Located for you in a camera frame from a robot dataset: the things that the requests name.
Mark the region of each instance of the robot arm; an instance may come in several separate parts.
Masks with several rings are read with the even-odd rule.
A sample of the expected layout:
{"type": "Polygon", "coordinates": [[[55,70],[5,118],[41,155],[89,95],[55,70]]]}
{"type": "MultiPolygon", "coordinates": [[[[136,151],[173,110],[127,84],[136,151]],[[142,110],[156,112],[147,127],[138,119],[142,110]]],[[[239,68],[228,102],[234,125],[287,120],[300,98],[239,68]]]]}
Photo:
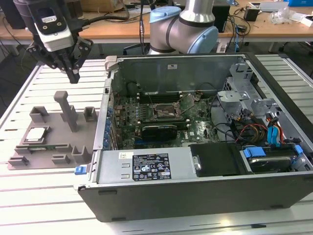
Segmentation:
{"type": "Polygon", "coordinates": [[[27,49],[33,56],[65,72],[70,83],[78,83],[79,69],[89,55],[93,42],[79,32],[93,22],[126,17],[102,16],[92,20],[71,18],[64,0],[14,0],[34,42],[27,49]]]}
{"type": "Polygon", "coordinates": [[[186,8],[167,6],[153,10],[150,17],[149,54],[178,50],[182,53],[206,53],[214,47],[218,30],[212,14],[214,0],[187,0],[186,8]]]}

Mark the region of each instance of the blue cable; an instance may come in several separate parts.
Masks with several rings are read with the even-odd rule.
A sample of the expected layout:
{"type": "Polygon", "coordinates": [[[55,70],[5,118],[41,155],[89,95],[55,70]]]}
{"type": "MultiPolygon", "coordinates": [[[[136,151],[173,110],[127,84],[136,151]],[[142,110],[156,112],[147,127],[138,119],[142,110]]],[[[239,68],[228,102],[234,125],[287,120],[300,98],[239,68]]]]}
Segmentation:
{"type": "Polygon", "coordinates": [[[236,25],[236,45],[235,45],[235,52],[237,52],[237,48],[239,49],[239,46],[238,46],[238,27],[236,25]]]}

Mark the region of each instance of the metal bracket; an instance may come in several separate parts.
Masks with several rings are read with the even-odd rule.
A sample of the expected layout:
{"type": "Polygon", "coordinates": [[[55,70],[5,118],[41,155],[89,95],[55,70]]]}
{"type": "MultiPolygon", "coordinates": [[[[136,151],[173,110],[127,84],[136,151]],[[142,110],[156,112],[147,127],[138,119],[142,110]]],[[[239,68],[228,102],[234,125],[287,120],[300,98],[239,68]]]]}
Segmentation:
{"type": "Polygon", "coordinates": [[[107,56],[104,66],[106,68],[106,71],[112,71],[118,68],[117,56],[116,55],[107,56]]]}

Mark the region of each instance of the capacitor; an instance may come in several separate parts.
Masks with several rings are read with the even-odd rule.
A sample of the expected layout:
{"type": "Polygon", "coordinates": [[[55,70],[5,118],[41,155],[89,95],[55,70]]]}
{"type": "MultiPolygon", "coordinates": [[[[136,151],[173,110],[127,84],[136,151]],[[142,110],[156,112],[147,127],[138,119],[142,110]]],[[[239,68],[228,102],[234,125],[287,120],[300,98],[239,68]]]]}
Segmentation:
{"type": "Polygon", "coordinates": [[[206,130],[206,129],[205,129],[204,132],[203,132],[203,136],[204,136],[205,138],[207,138],[207,130],[206,130]]]}

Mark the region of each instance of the white sticker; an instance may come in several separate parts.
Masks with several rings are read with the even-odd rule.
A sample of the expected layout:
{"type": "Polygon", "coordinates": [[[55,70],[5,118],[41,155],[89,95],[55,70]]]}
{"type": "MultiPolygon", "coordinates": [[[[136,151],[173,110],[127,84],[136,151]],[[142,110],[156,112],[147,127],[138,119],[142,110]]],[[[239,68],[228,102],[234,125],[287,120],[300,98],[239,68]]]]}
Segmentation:
{"type": "Polygon", "coordinates": [[[167,65],[167,69],[168,70],[176,70],[177,69],[177,65],[167,65]]]}
{"type": "Polygon", "coordinates": [[[134,152],[121,152],[118,154],[119,159],[132,159],[134,152]]]}

